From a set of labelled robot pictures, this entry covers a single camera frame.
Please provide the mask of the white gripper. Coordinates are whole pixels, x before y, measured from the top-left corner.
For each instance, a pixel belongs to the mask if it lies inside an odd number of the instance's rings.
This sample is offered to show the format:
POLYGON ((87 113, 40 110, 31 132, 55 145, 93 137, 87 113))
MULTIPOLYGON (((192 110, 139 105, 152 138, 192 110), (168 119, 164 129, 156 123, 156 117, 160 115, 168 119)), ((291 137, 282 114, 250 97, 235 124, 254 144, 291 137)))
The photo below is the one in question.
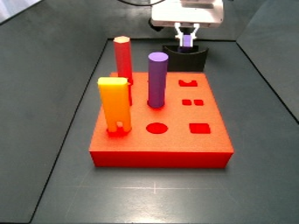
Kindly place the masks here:
POLYGON ((191 39, 200 28, 219 27, 224 18, 223 0, 166 0, 152 6, 153 26, 174 27, 175 37, 182 40, 182 27, 194 27, 191 39))

